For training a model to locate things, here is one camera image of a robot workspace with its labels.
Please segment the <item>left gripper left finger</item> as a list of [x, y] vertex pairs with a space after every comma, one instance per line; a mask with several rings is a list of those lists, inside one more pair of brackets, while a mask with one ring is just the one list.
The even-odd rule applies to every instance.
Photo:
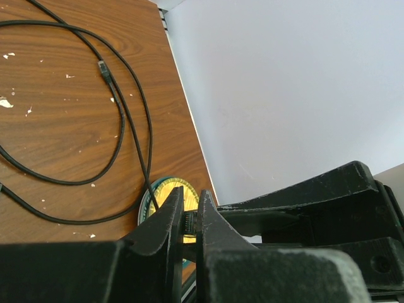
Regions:
[[180, 302], [184, 190], [117, 241], [4, 244], [2, 302]]

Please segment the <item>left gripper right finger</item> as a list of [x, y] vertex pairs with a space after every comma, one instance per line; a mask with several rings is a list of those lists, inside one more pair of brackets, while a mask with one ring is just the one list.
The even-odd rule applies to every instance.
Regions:
[[196, 223], [198, 302], [370, 302], [359, 267], [332, 249], [259, 249], [204, 190]]

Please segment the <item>round gold wafer plate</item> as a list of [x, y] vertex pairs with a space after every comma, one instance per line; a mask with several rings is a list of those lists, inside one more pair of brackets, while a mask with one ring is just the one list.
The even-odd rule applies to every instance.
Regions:
[[[198, 208], [199, 196], [192, 185], [178, 177], [163, 177], [151, 184], [158, 206], [161, 206], [175, 187], [184, 188], [184, 210], [194, 211]], [[156, 212], [149, 190], [146, 190], [141, 199], [138, 211], [138, 225]]]

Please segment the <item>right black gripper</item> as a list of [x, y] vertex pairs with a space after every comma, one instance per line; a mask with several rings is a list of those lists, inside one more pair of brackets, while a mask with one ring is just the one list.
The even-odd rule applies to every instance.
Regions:
[[367, 165], [349, 162], [293, 186], [254, 199], [217, 208], [241, 234], [265, 234], [281, 230], [333, 205], [341, 205], [363, 193], [374, 197], [374, 232], [366, 240], [341, 242], [316, 238], [254, 245], [269, 248], [332, 249], [349, 255], [359, 267], [372, 292], [403, 291], [403, 226], [385, 186], [375, 181]]

